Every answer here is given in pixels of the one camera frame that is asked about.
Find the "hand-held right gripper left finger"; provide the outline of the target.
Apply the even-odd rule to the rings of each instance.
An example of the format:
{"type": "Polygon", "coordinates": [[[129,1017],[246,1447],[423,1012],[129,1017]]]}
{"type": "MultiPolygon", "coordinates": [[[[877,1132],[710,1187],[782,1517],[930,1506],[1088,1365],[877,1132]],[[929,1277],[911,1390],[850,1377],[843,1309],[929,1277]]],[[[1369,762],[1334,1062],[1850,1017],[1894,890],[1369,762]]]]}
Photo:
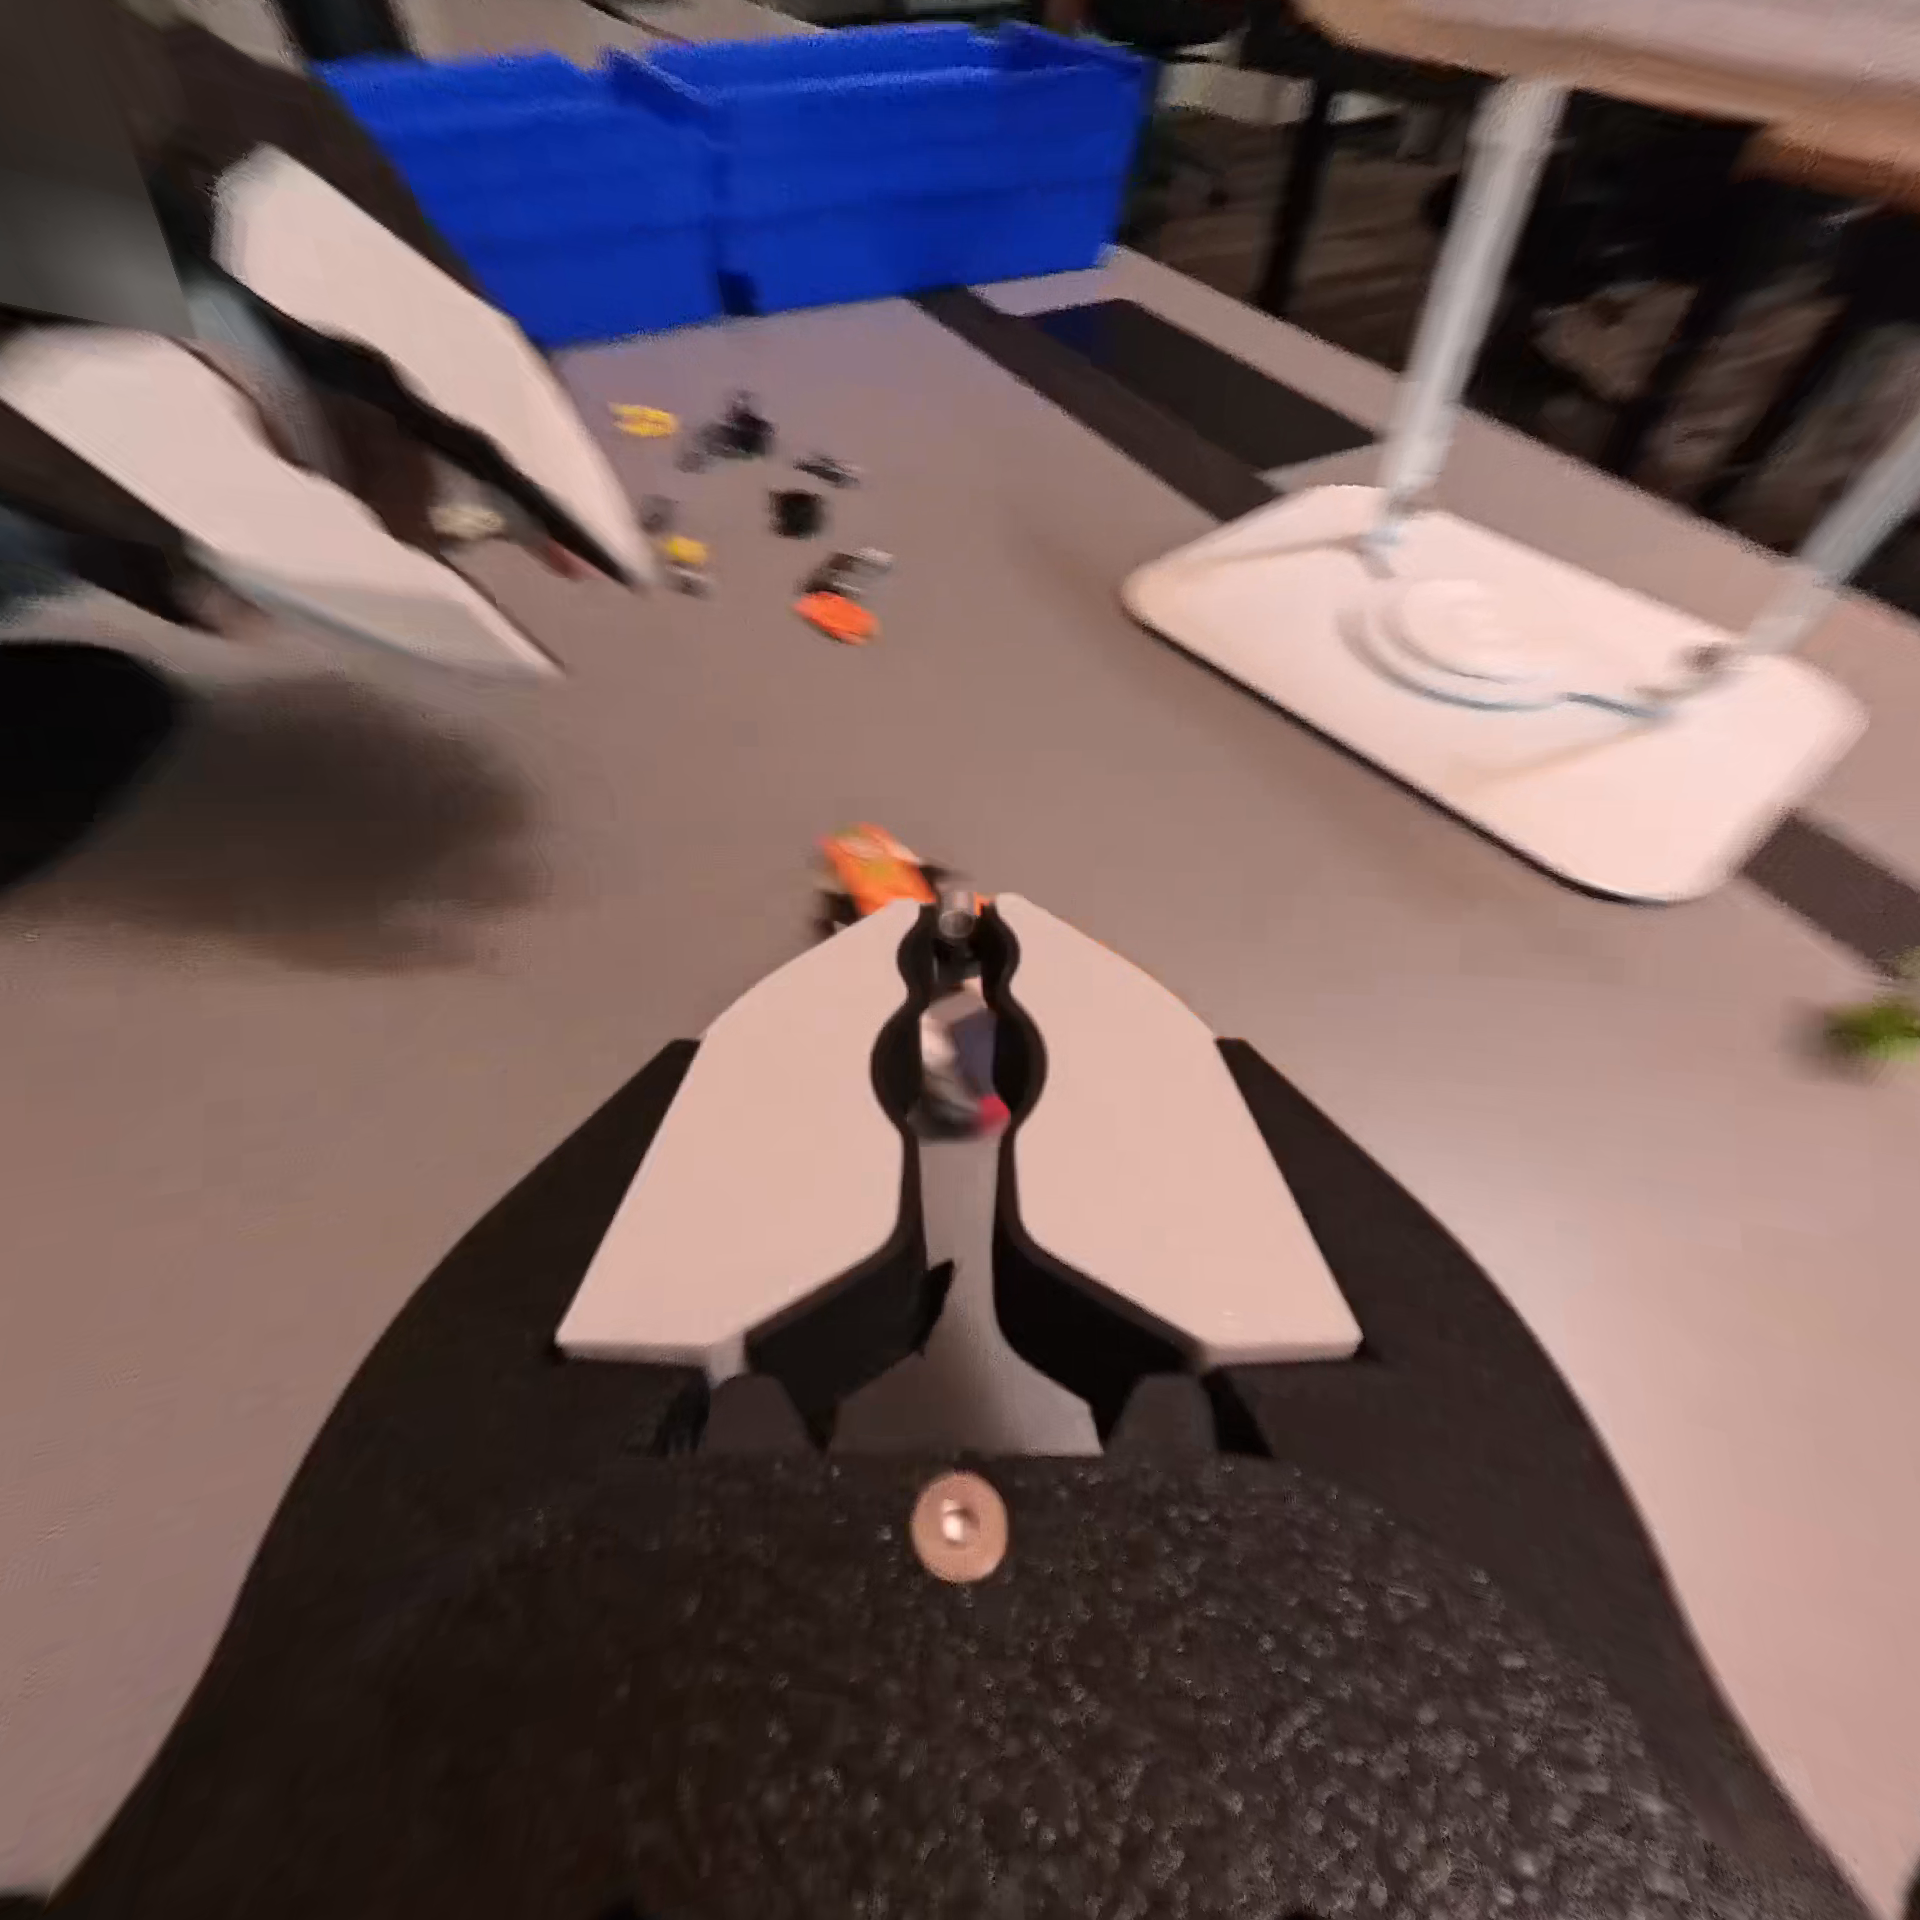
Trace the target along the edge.
{"type": "Polygon", "coordinates": [[[710,1022],[563,1314],[569,1361],[841,1404],[923,1343],[944,1281],[911,1121],[936,933],[891,902],[710,1022]]]}

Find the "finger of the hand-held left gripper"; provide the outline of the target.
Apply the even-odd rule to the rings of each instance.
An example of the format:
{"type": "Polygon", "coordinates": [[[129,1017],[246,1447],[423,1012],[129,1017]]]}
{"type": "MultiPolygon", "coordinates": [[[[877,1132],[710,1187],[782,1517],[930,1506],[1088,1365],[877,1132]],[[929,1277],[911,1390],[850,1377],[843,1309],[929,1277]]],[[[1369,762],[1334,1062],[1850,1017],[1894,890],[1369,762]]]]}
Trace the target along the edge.
{"type": "Polygon", "coordinates": [[[483,678],[561,673],[461,572],[399,542],[349,489],[289,463],[249,396],[171,339],[33,326],[6,347],[2,401],[266,611],[483,678]]]}
{"type": "Polygon", "coordinates": [[[290,153],[254,149],[210,193],[210,254],[303,346],[384,377],[449,458],[610,579],[656,558],[610,458],[521,329],[290,153]]]}

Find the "white book stand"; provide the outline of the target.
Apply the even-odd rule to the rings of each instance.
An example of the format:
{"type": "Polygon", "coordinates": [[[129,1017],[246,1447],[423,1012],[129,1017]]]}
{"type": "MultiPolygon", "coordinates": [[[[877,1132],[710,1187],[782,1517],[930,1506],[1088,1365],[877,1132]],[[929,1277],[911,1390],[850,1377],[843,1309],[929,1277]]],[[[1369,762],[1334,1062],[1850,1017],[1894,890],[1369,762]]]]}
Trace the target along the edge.
{"type": "Polygon", "coordinates": [[[1912,422],[1747,630],[1427,506],[1571,92],[1915,169],[1915,4],[1303,4],[1335,42],[1498,78],[1374,487],[1314,487],[1139,567],[1127,613],[1594,897],[1704,899],[1866,730],[1792,649],[1915,507],[1912,422]]]}

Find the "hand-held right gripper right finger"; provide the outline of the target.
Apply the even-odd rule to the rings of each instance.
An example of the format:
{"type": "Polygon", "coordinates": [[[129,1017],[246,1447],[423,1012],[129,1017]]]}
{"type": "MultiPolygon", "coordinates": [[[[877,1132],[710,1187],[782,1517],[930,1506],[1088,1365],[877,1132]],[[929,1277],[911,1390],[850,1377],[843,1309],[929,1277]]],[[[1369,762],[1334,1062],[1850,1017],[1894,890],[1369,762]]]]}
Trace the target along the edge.
{"type": "Polygon", "coordinates": [[[1176,991],[1024,897],[976,922],[1006,1108],[993,1306],[1091,1410],[1152,1377],[1347,1363],[1361,1322],[1222,1038],[1176,991]]]}

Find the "grey bumpy lego piece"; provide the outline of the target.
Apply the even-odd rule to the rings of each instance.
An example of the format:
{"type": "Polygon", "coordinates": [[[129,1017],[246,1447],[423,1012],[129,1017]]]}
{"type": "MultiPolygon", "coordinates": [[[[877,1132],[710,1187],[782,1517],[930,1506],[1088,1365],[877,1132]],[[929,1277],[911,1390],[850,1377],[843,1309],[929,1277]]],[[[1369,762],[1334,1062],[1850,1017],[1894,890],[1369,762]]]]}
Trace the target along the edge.
{"type": "Polygon", "coordinates": [[[920,995],[920,1097],[915,1129],[927,1140],[974,1140],[1001,1134],[1014,1110],[997,1083],[1000,1017],[985,995],[976,953],[982,893],[936,870],[903,957],[920,995]]]}

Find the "black textured pad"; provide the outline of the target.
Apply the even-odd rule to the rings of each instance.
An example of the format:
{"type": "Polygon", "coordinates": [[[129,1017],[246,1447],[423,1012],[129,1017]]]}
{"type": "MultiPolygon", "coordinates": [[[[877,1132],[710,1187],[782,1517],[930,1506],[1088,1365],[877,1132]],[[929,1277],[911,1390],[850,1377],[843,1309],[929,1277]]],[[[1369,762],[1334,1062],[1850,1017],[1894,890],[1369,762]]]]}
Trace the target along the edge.
{"type": "Polygon", "coordinates": [[[6,644],[6,893],[71,857],[136,796],[184,710],[178,683],[103,644],[6,644]]]}

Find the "blue storage bin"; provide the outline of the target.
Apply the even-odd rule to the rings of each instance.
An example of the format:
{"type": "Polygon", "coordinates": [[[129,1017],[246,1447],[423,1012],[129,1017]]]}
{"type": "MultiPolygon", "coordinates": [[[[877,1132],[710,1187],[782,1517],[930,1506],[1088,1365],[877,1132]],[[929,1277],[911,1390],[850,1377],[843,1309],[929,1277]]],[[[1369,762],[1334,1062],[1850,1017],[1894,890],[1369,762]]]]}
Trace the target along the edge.
{"type": "Polygon", "coordinates": [[[958,21],[318,75],[545,349],[1095,268],[1150,100],[1139,55],[958,21]]]}

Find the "green minifigure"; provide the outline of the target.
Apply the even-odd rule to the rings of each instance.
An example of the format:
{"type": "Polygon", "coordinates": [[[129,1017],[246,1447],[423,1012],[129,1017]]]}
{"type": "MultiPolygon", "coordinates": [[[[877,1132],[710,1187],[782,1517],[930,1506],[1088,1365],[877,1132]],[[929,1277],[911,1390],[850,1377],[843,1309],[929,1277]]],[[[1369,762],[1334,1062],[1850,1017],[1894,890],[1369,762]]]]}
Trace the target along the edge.
{"type": "Polygon", "coordinates": [[[1824,1014],[1819,1042],[1829,1058],[1853,1073],[1880,1073],[1918,1058],[1918,997],[1887,991],[1824,1014]]]}

